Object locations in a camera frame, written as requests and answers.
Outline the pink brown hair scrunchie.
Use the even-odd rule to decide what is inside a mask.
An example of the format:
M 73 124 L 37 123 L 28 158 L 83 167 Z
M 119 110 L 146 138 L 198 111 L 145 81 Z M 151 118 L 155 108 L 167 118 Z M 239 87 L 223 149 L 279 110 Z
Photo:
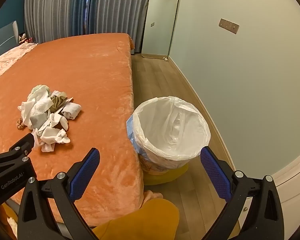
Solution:
M 16 126 L 17 126 L 17 129 L 19 130 L 23 130 L 26 125 L 23 123 L 23 119 L 22 118 L 19 118 L 16 122 Z

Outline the white tissue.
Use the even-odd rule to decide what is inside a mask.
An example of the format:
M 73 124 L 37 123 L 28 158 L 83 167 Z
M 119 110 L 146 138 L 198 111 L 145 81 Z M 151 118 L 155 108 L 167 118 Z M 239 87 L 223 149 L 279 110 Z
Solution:
M 67 135 L 68 120 L 60 114 L 51 113 L 40 128 L 32 131 L 34 147 L 41 148 L 42 152 L 53 152 L 56 144 L 69 144 Z

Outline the tan sock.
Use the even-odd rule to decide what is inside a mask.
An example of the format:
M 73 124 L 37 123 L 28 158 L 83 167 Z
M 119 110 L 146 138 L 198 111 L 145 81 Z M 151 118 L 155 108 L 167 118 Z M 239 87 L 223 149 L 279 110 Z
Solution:
M 66 102 L 66 100 L 68 99 L 68 96 L 53 96 L 51 97 L 51 100 L 53 102 L 52 106 L 50 107 L 50 111 L 51 113 L 56 112 L 59 108 L 61 108 L 61 106 Z

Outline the mint green fluffy towel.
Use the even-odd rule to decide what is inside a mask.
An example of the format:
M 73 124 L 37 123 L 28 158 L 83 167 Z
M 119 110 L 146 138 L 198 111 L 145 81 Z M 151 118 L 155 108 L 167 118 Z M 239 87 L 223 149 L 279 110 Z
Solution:
M 40 89 L 45 89 L 48 92 L 48 95 L 51 95 L 50 88 L 47 85 L 37 85 L 33 87 L 30 94 L 32 95 Z

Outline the grey white sock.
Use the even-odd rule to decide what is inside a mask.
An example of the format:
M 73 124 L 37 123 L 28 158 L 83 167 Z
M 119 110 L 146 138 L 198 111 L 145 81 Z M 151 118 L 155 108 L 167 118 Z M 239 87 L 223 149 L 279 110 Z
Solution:
M 65 96 L 65 97 L 67 97 L 67 95 L 66 95 L 65 92 L 60 92 L 60 91 L 58 91 L 58 90 L 54 90 L 54 91 L 52 92 L 51 97 L 53 97 L 53 96 Z

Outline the white paper towel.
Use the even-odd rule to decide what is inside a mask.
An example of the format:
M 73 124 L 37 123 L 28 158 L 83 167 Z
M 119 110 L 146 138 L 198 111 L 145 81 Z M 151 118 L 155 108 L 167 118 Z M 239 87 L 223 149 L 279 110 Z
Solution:
M 45 89 L 40 89 L 34 94 L 29 94 L 27 101 L 23 101 L 18 110 L 21 112 L 21 118 L 27 128 L 33 129 L 31 118 L 46 113 L 53 102 Z

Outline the trash bin with white liner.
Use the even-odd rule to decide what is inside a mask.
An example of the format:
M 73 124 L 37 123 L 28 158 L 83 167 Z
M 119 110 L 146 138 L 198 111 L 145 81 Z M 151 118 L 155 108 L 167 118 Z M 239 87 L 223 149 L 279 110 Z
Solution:
M 142 169 L 156 176 L 185 166 L 211 139 L 200 111 L 175 96 L 141 103 L 127 120 L 126 129 Z

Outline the pink floral blanket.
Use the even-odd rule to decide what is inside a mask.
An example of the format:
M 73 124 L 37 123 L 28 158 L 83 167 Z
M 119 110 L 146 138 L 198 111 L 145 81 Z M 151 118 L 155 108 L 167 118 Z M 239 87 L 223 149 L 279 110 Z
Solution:
M 37 45 L 37 43 L 23 43 L 0 55 L 0 77 Z

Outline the teal pillow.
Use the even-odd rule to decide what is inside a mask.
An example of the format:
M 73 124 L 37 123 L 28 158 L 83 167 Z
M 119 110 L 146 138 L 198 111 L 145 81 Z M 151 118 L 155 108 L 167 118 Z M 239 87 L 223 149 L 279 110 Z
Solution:
M 0 55 L 19 46 L 19 31 L 16 21 L 0 28 Z

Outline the orange velvet bed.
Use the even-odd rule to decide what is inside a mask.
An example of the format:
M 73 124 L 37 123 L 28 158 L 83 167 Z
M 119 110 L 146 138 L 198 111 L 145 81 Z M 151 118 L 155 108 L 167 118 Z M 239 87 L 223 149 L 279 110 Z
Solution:
M 100 164 L 75 202 L 86 223 L 98 226 L 139 209 L 142 171 L 126 131 L 134 109 L 127 34 L 73 36 L 37 45 L 0 76 L 0 153 L 28 133 L 17 129 L 19 105 L 32 88 L 66 92 L 82 109 L 69 122 L 70 142 L 51 153 L 30 153 L 37 177 L 53 178 L 81 161 L 91 148 Z

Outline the yellow trousers leg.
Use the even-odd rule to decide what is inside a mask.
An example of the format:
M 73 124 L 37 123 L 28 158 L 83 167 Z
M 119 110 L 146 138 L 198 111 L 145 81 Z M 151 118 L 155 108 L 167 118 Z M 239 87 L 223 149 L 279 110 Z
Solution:
M 155 198 L 137 211 L 110 220 L 93 229 L 98 239 L 174 239 L 179 225 L 179 209 L 170 201 Z

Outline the grey pleated curtain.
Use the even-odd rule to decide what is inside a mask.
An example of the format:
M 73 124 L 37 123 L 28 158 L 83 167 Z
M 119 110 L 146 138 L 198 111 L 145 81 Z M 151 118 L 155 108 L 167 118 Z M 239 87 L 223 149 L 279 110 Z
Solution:
M 141 51 L 148 0 L 25 0 L 25 32 L 44 43 L 70 36 L 126 33 Z

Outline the gold framed standing mirror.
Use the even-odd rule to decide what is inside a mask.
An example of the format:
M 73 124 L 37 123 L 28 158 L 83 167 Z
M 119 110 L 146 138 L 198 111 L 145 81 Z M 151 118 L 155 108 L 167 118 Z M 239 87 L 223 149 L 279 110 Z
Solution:
M 171 40 L 179 0 L 149 0 L 141 56 L 165 60 Z

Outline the brown wall switch panel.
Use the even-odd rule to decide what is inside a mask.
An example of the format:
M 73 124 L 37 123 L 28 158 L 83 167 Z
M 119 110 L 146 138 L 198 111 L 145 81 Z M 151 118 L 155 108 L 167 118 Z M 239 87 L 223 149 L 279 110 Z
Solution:
M 221 18 L 219 22 L 219 27 L 232 32 L 233 34 L 237 34 L 239 25 L 228 20 Z

